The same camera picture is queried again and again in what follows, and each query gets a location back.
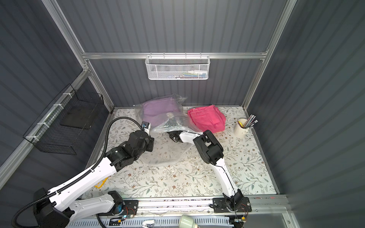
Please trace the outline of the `clear plastic vacuum bag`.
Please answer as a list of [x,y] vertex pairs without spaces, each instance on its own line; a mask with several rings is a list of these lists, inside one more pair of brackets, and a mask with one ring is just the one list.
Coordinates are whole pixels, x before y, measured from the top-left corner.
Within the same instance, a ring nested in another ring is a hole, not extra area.
[[[182,106],[180,113],[174,113],[174,118],[168,118],[161,125],[152,127],[150,135],[155,139],[154,149],[152,152],[145,152],[141,156],[141,160],[150,166],[165,166],[177,163],[181,157],[193,146],[190,143],[174,142],[170,139],[168,132],[171,131],[187,131],[192,133],[202,133],[202,131],[192,122],[187,113],[183,110],[183,102],[186,100],[177,94],[167,95],[163,97],[153,98],[156,100],[160,98],[173,97]],[[142,122],[139,115],[142,109],[142,104],[135,106],[136,118],[138,122]]]

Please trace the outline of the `pink cloth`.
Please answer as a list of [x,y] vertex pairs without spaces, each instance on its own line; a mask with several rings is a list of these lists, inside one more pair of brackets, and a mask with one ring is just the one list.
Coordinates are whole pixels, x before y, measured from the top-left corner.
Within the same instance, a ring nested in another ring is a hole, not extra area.
[[210,130],[218,133],[225,130],[226,117],[215,105],[192,108],[187,114],[202,132]]

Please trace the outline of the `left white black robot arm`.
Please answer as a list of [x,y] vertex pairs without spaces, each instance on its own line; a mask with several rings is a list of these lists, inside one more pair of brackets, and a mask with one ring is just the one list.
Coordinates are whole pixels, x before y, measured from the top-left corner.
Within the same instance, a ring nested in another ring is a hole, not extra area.
[[79,197],[105,178],[112,176],[136,161],[144,152],[151,152],[154,138],[147,132],[137,130],[128,141],[112,148],[95,168],[89,167],[71,180],[51,189],[54,196],[33,207],[33,213],[41,228],[64,228],[70,222],[94,214],[120,215],[125,203],[116,191],[91,199]]

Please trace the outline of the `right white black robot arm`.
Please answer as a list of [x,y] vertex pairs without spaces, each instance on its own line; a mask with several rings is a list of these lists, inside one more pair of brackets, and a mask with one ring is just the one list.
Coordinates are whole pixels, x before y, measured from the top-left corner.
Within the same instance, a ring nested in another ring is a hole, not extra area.
[[226,207],[235,211],[241,206],[244,198],[241,190],[234,183],[226,166],[223,147],[214,134],[207,130],[203,133],[187,131],[172,131],[168,133],[174,142],[190,143],[195,145],[201,159],[211,166],[220,182]]

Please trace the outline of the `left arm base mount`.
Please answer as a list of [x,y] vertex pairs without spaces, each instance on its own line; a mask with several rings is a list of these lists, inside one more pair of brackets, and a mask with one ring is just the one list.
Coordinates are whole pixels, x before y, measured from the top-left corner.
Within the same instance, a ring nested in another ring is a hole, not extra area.
[[138,200],[125,200],[123,203],[115,203],[109,212],[100,213],[99,216],[134,216],[137,213],[138,205]]

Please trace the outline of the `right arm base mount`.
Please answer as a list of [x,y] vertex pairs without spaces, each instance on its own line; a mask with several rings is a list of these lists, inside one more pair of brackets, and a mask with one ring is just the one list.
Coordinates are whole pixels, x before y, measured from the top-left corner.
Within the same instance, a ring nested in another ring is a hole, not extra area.
[[213,202],[209,205],[215,213],[228,212],[252,212],[251,203],[248,197],[238,199],[213,198]]

